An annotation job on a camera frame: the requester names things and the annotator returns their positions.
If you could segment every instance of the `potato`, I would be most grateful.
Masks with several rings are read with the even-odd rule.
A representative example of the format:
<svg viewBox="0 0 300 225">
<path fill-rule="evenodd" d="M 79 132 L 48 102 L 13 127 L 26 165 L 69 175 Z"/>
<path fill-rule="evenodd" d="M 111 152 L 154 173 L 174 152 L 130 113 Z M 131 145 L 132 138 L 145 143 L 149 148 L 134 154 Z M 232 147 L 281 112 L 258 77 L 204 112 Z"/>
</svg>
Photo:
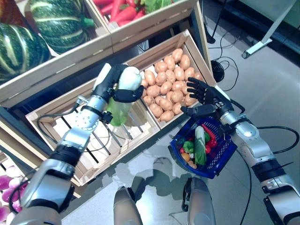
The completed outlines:
<svg viewBox="0 0 300 225">
<path fill-rule="evenodd" d="M 155 78 L 156 85 L 161 86 L 167 80 L 167 75 L 165 72 L 158 72 L 157 77 Z"/>
<path fill-rule="evenodd" d="M 165 98 L 163 98 L 159 101 L 159 106 L 162 107 L 162 109 L 165 111 L 172 110 L 172 108 L 173 108 L 172 102 Z"/>
<path fill-rule="evenodd" d="M 172 102 L 174 103 L 181 102 L 182 98 L 183 98 L 183 93 L 181 92 L 181 90 L 173 91 L 171 95 Z"/>
<path fill-rule="evenodd" d="M 184 71 L 184 80 L 187 81 L 189 77 L 194 77 L 195 76 L 195 69 L 192 67 L 187 68 Z"/>
<path fill-rule="evenodd" d="M 185 75 L 184 75 L 184 71 L 182 68 L 176 67 L 174 69 L 174 73 L 175 73 L 176 80 L 184 81 Z"/>
<path fill-rule="evenodd" d="M 147 105 L 151 105 L 152 103 L 154 103 L 154 98 L 149 95 L 145 96 L 143 99 Z"/>
<path fill-rule="evenodd" d="M 154 66 L 155 72 L 165 72 L 168 69 L 168 66 L 166 63 L 159 61 Z"/>
<path fill-rule="evenodd" d="M 191 64 L 191 61 L 189 60 L 187 55 L 182 55 L 181 59 L 180 59 L 180 67 L 183 70 L 186 70 L 187 68 L 189 68 Z"/>
<path fill-rule="evenodd" d="M 172 56 L 166 56 L 164 58 L 164 63 L 167 64 L 167 67 L 169 70 L 174 70 L 175 69 L 175 61 L 172 58 Z"/>
<path fill-rule="evenodd" d="M 154 100 L 155 100 L 155 103 L 159 105 L 159 101 L 160 101 L 161 99 L 163 99 L 163 97 L 161 97 L 161 96 L 155 97 L 155 99 L 154 99 Z"/>
<path fill-rule="evenodd" d="M 146 89 L 144 89 L 144 90 L 142 91 L 142 98 L 145 97 L 146 95 L 147 95 L 147 91 L 146 91 Z"/>
<path fill-rule="evenodd" d="M 171 95 L 172 95 L 172 93 L 173 93 L 173 91 L 169 91 L 168 93 L 167 93 L 167 99 L 170 101 L 171 100 Z"/>
<path fill-rule="evenodd" d="M 186 95 L 186 97 L 184 99 L 184 103 L 186 104 L 186 106 L 191 106 L 195 101 L 196 101 L 196 99 L 190 97 L 189 94 Z"/>
<path fill-rule="evenodd" d="M 187 86 L 186 83 L 182 86 L 181 91 L 182 91 L 182 93 L 183 93 L 184 95 L 187 95 L 187 94 L 188 94 L 188 88 L 189 88 L 189 87 Z"/>
<path fill-rule="evenodd" d="M 165 75 L 167 76 L 167 81 L 174 83 L 176 81 L 175 73 L 171 70 L 167 70 L 165 72 Z"/>
<path fill-rule="evenodd" d="M 173 86 L 172 86 L 172 91 L 175 90 L 181 90 L 181 88 L 184 86 L 184 81 L 175 81 Z"/>
<path fill-rule="evenodd" d="M 166 81 L 163 83 L 163 85 L 161 85 L 161 88 L 160 88 L 160 94 L 161 95 L 165 95 L 167 94 L 172 88 L 172 83 L 169 82 L 169 81 Z"/>
<path fill-rule="evenodd" d="M 178 63 L 182 57 L 183 50 L 181 48 L 177 48 L 172 52 L 172 57 L 175 63 Z"/>
<path fill-rule="evenodd" d="M 150 86 L 155 84 L 155 76 L 152 71 L 150 71 L 150 70 L 145 71 L 145 79 Z"/>
<path fill-rule="evenodd" d="M 199 81 L 204 81 L 202 74 L 199 72 L 194 74 L 194 78 L 196 78 Z"/>
<path fill-rule="evenodd" d="M 171 119 L 173 119 L 174 113 L 173 111 L 165 111 L 161 116 L 159 117 L 160 121 L 168 122 Z"/>
<path fill-rule="evenodd" d="M 175 105 L 173 105 L 173 112 L 174 112 L 174 114 L 175 115 L 177 115 L 177 114 L 179 114 L 179 113 L 182 113 L 182 111 L 181 111 L 181 104 L 178 102 L 178 103 L 176 103 Z"/>
<path fill-rule="evenodd" d="M 159 105 L 155 104 L 155 103 L 151 104 L 149 106 L 149 108 L 150 108 L 151 112 L 153 113 L 153 115 L 156 118 L 159 118 L 161 116 L 161 114 L 163 114 L 162 108 Z"/>
<path fill-rule="evenodd" d="M 144 86 L 144 88 L 147 88 L 149 84 L 146 79 L 142 79 L 141 85 Z"/>
<path fill-rule="evenodd" d="M 147 88 L 147 95 L 155 98 L 159 95 L 159 91 L 160 87 L 158 87 L 157 85 L 153 85 Z"/>
</svg>

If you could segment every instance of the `green vegetable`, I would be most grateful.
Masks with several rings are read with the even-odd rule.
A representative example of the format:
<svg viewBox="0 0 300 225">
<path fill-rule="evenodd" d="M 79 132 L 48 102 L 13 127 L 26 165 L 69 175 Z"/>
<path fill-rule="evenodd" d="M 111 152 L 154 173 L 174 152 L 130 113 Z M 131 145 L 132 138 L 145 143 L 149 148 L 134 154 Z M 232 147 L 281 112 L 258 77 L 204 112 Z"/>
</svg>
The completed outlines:
<svg viewBox="0 0 300 225">
<path fill-rule="evenodd" d="M 145 9 L 146 14 L 154 12 L 162 7 L 166 7 L 172 4 L 171 0 L 144 0 L 145 1 Z"/>
<path fill-rule="evenodd" d="M 186 153 L 194 153 L 194 143 L 191 141 L 184 142 L 183 149 Z"/>
<path fill-rule="evenodd" d="M 0 83 L 50 59 L 45 41 L 21 26 L 0 23 Z"/>
<path fill-rule="evenodd" d="M 204 129 L 198 126 L 195 129 L 195 164 L 205 165 L 206 154 L 205 154 L 205 137 Z"/>
<path fill-rule="evenodd" d="M 83 6 L 83 0 L 30 0 L 37 27 L 57 53 L 64 53 L 89 40 L 84 29 L 93 27 L 94 22 L 83 16 Z"/>
<path fill-rule="evenodd" d="M 118 89 L 136 90 L 140 87 L 141 82 L 142 77 L 139 70 L 135 67 L 127 67 L 120 76 Z M 111 98 L 107 107 L 107 111 L 112 113 L 110 124 L 115 127 L 124 124 L 127 121 L 131 105 L 131 103 L 116 102 Z"/>
<path fill-rule="evenodd" d="M 204 132 L 204 136 L 205 136 L 205 143 L 210 141 L 210 135 L 207 132 Z"/>
</svg>

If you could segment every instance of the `red pepper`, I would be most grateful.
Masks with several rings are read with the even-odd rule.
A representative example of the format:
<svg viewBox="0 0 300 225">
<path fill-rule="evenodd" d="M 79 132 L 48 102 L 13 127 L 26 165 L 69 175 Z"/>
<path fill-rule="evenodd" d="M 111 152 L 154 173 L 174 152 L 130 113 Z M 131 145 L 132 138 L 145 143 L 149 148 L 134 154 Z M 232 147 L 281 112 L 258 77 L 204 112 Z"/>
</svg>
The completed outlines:
<svg viewBox="0 0 300 225">
<path fill-rule="evenodd" d="M 99 6 L 110 4 L 113 2 L 113 0 L 93 0 L 93 2 L 95 3 L 95 5 Z"/>
<path fill-rule="evenodd" d="M 112 13 L 110 21 L 114 21 L 116 15 L 120 12 L 121 5 L 125 4 L 125 0 L 113 0 Z"/>
<path fill-rule="evenodd" d="M 133 8 L 136 7 L 135 0 L 126 0 L 126 3 L 127 3 L 129 6 L 132 6 Z"/>
<path fill-rule="evenodd" d="M 143 15 L 145 15 L 145 8 L 142 8 L 135 16 L 135 18 L 133 18 L 133 20 L 137 20 L 138 18 L 141 18 Z"/>
<path fill-rule="evenodd" d="M 210 146 L 206 145 L 206 146 L 205 146 L 205 153 L 206 153 L 206 154 L 210 154 L 210 151 L 211 151 Z"/>
<path fill-rule="evenodd" d="M 118 25 L 119 25 L 119 27 L 121 27 L 121 26 L 124 26 L 127 23 L 130 23 L 131 21 L 132 20 L 124 20 L 124 21 L 118 22 Z"/>
<path fill-rule="evenodd" d="M 129 6 L 126 9 L 122 10 L 119 14 L 117 14 L 114 19 L 111 19 L 111 21 L 115 21 L 119 24 L 119 22 L 121 21 L 126 21 L 126 20 L 131 21 L 135 16 L 136 16 L 135 8 Z"/>
<path fill-rule="evenodd" d="M 109 15 L 113 9 L 113 3 L 110 3 L 107 6 L 104 6 L 103 8 L 97 6 L 97 8 L 100 11 L 101 15 Z"/>
<path fill-rule="evenodd" d="M 210 146 L 211 148 L 214 148 L 218 145 L 218 142 L 216 139 L 210 139 L 207 143 L 207 146 Z"/>
<path fill-rule="evenodd" d="M 201 127 L 203 127 L 204 131 L 209 134 L 210 139 L 216 139 L 215 134 L 211 130 L 209 130 L 207 128 L 207 126 L 205 126 L 204 124 L 201 124 Z"/>
</svg>

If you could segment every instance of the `metal stand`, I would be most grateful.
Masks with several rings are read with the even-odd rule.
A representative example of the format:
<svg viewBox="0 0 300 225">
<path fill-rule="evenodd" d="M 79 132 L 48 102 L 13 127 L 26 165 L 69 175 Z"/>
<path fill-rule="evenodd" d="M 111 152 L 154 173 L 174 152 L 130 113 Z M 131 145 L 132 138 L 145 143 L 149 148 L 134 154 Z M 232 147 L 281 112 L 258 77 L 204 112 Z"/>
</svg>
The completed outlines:
<svg viewBox="0 0 300 225">
<path fill-rule="evenodd" d="M 261 49 L 262 47 L 265 47 L 268 43 L 270 43 L 272 40 L 270 37 L 274 33 L 274 31 L 277 29 L 279 24 L 283 21 L 285 16 L 288 14 L 290 9 L 293 7 L 295 4 L 296 0 L 291 0 L 289 4 L 287 3 L 285 9 L 283 10 L 282 14 L 275 20 L 275 22 L 272 24 L 268 32 L 265 34 L 265 36 L 262 38 L 261 41 L 257 42 L 254 46 L 250 47 L 246 51 L 243 52 L 242 57 L 244 59 L 248 58 L 250 55 Z"/>
</svg>

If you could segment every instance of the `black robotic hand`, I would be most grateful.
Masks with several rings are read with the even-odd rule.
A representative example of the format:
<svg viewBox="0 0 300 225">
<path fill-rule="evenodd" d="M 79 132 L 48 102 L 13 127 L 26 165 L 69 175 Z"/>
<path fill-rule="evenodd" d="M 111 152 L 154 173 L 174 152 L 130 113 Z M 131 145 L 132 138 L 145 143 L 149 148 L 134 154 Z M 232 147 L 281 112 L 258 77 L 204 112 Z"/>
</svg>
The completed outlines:
<svg viewBox="0 0 300 225">
<path fill-rule="evenodd" d="M 194 108 L 181 107 L 186 115 L 193 118 L 216 115 L 220 118 L 225 112 L 234 110 L 230 100 L 214 87 L 192 77 L 188 81 L 187 86 L 192 87 L 187 89 L 191 92 L 190 97 L 196 98 L 202 105 Z"/>
</svg>

